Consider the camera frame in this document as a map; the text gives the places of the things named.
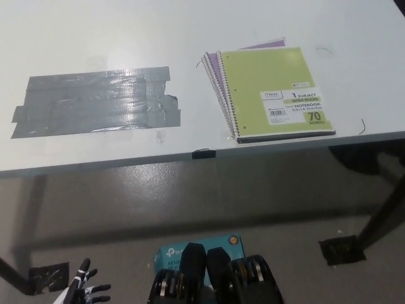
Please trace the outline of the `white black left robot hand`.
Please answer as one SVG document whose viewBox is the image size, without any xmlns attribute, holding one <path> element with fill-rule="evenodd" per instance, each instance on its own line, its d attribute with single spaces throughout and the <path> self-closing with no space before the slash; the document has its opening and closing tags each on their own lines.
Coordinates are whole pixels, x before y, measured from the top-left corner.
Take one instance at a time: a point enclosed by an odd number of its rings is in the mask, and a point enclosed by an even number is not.
<svg viewBox="0 0 405 304">
<path fill-rule="evenodd" d="M 90 258 L 85 258 L 78 268 L 70 285 L 53 301 L 53 304 L 91 304 L 109 302 L 108 295 L 97 296 L 97 292 L 111 289 L 110 284 L 86 286 L 90 278 L 97 274 L 97 269 L 90 270 Z"/>
</svg>

